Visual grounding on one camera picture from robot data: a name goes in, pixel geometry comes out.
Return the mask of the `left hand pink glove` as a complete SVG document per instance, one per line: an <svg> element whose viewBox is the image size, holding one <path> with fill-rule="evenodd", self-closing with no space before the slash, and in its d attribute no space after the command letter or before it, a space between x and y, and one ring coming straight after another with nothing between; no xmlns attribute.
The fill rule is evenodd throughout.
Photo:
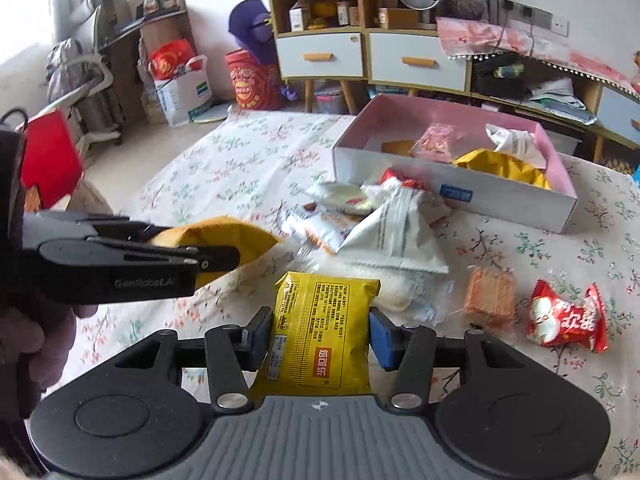
<svg viewBox="0 0 640 480"><path fill-rule="evenodd" d="M29 377L42 388L53 386L62 376L76 338L77 320L91 318L97 306L72 307L65 318L45 334L43 329L15 308L1 315L1 365L15 363L30 354Z"/></svg>

